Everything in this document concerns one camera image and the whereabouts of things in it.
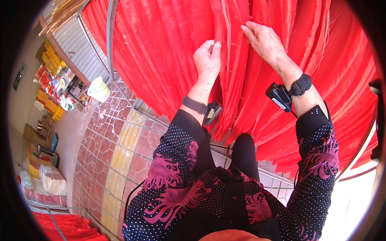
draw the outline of woman's left hand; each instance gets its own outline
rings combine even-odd
[[[220,72],[220,49],[221,43],[214,40],[205,41],[193,54],[196,63],[198,80],[214,83]]]

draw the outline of floral print blouse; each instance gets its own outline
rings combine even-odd
[[[205,134],[197,120],[179,110],[154,151],[143,188],[128,206],[124,238],[198,240],[214,231],[241,229],[271,240],[318,240],[339,169],[333,124],[318,109],[296,122],[301,160],[287,207],[238,170],[217,167],[191,175]]]

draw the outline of hand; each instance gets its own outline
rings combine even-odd
[[[198,79],[214,83],[220,72],[221,43],[214,40],[205,41],[193,54],[196,63]]]
[[[277,70],[279,62],[288,58],[280,37],[270,27],[251,21],[248,21],[246,25],[240,27],[253,50],[273,69]]]

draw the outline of black pants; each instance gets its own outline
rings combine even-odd
[[[202,175],[204,172],[216,167],[210,151],[211,135],[205,127],[203,127],[202,130],[206,134],[206,137],[198,147],[197,161],[190,172],[191,177]],[[251,135],[244,133],[236,139],[235,144],[233,145],[230,167],[237,167],[248,177],[260,181],[259,171],[257,169],[255,144]]]

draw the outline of wrist-mounted device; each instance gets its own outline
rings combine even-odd
[[[311,88],[311,78],[302,74],[300,78],[295,81],[290,89],[287,91],[284,85],[272,83],[266,90],[266,96],[268,96],[273,102],[275,102],[285,112],[292,112],[292,99],[291,96],[301,96]]]
[[[223,111],[222,106],[216,101],[206,106],[202,103],[190,99],[187,96],[185,96],[182,100],[182,104],[188,107],[189,109],[192,109],[194,111],[197,111],[199,114],[204,115],[203,125],[206,126],[210,125]]]

